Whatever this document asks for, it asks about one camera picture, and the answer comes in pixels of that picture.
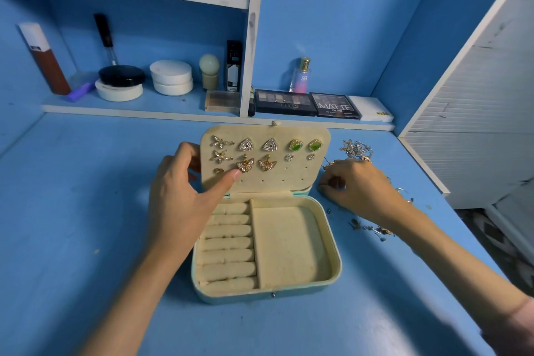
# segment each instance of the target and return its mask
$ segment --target jewelry box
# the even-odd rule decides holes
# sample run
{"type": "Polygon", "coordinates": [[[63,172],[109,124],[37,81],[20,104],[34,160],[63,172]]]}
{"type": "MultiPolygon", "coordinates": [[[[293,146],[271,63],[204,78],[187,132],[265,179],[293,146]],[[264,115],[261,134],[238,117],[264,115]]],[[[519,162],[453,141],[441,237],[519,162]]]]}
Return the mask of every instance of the jewelry box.
{"type": "Polygon", "coordinates": [[[191,278],[211,304],[322,290],[341,257],[321,204],[308,192],[330,133],[318,127],[218,125],[202,136],[202,185],[244,170],[193,249],[191,278]]]}

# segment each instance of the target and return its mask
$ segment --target jewelry box lid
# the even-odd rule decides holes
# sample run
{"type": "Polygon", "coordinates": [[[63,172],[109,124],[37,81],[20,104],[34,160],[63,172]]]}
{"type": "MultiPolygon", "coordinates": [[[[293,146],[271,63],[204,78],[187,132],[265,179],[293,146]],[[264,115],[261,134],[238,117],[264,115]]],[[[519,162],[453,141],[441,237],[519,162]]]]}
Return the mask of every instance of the jewelry box lid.
{"type": "Polygon", "coordinates": [[[218,125],[200,141],[202,185],[209,189],[239,167],[245,171],[230,193],[303,191],[317,179],[329,144],[321,127],[218,125]]]}

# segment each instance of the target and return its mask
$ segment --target pink gradient perfume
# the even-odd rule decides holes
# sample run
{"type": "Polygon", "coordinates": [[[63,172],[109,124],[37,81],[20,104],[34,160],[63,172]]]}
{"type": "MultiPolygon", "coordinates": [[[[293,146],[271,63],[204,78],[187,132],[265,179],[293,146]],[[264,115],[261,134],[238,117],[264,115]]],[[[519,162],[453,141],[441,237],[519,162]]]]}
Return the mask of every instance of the pink gradient perfume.
{"type": "Polygon", "coordinates": [[[311,70],[308,68],[310,65],[310,58],[303,56],[298,68],[293,73],[293,78],[290,84],[291,93],[306,93],[308,88],[308,80],[310,79],[311,70]]]}

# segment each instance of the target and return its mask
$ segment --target hand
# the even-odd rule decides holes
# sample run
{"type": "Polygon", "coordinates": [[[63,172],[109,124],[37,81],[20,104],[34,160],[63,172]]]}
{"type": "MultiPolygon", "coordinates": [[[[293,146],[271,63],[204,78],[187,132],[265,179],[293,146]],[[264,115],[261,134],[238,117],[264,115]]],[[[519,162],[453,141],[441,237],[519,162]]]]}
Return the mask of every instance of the hand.
{"type": "Polygon", "coordinates": [[[387,229],[415,208],[382,171],[366,160],[337,160],[319,180],[319,191],[354,214],[387,229]]]}
{"type": "Polygon", "coordinates": [[[176,268],[194,246],[215,206],[241,176],[239,169],[229,170],[210,190],[197,193],[189,184],[197,177],[188,169],[200,172],[199,146],[182,142],[174,156],[163,158],[150,186],[149,249],[169,255],[176,268]]]}

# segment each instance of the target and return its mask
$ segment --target matte eyeshadow palette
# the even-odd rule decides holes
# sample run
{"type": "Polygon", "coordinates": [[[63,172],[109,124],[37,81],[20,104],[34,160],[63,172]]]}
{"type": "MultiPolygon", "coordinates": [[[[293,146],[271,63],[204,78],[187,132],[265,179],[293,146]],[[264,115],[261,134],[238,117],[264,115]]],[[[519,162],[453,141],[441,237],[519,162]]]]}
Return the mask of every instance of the matte eyeshadow palette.
{"type": "Polygon", "coordinates": [[[256,90],[256,111],[260,113],[317,116],[309,94],[279,90],[256,90]]]}
{"type": "Polygon", "coordinates": [[[346,96],[339,94],[310,93],[319,117],[354,118],[360,116],[346,96]]]}

